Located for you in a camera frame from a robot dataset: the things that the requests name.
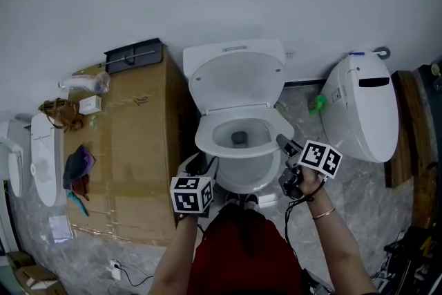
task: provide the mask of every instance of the red pants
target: red pants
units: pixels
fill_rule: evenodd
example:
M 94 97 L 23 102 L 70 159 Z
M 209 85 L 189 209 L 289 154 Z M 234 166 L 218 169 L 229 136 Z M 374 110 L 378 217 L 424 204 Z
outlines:
M 300 275 L 298 260 L 271 221 L 228 204 L 196 250 L 188 295 L 241 290 L 301 294 Z

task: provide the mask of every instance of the white plug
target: white plug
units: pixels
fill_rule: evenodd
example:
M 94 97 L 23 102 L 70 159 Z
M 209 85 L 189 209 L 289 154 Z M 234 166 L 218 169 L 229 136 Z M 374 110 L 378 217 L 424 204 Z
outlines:
M 109 261 L 110 263 L 110 271 L 112 272 L 112 278 L 115 280 L 121 280 L 122 279 L 122 270 L 121 266 L 122 264 L 118 262 L 118 260 L 111 259 Z

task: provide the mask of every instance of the silver bracelet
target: silver bracelet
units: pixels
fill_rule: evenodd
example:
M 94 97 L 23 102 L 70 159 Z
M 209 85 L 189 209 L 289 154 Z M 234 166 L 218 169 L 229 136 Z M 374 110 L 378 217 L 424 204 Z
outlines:
M 330 209 L 329 211 L 326 211 L 325 213 L 322 213 L 322 214 L 320 214 L 320 215 L 318 215 L 318 216 L 314 216 L 312 219 L 313 219 L 313 220 L 317 220 L 317 219 L 319 219 L 319 218 L 322 218 L 323 216 L 327 216 L 327 215 L 333 213 L 333 212 L 334 212 L 334 209 L 335 209 L 335 208 L 332 208 L 332 209 Z

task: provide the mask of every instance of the power outlet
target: power outlet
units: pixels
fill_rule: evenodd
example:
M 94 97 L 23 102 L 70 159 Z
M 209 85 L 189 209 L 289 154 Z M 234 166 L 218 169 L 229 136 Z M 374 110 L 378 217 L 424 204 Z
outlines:
M 119 268 L 122 267 L 122 264 L 115 259 L 111 259 L 109 263 L 110 263 L 110 271 L 112 272 L 112 278 L 114 278 L 115 280 L 121 280 L 122 270 Z
M 288 50 L 285 52 L 285 58 L 286 59 L 293 59 L 295 57 L 296 51 L 295 50 Z

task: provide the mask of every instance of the toilet bowl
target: toilet bowl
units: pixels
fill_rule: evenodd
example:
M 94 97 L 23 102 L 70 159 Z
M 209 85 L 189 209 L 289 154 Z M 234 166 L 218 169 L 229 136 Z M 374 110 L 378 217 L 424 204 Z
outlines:
M 56 129 L 46 115 L 32 118 L 30 144 L 31 174 L 41 201 L 48 207 L 66 204 L 63 189 L 63 131 Z
M 208 158 L 220 158 L 217 183 L 228 191 L 252 193 L 269 184 L 281 163 L 276 136 L 294 136 L 273 107 L 285 60 L 280 41 L 269 39 L 184 50 L 184 74 L 202 114 L 195 143 Z
M 18 121 L 0 123 L 0 179 L 9 180 L 17 197 L 24 196 L 31 183 L 30 132 Z
M 329 143 L 344 155 L 386 162 L 398 141 L 398 109 L 387 66 L 370 51 L 348 55 L 331 71 L 320 111 Z

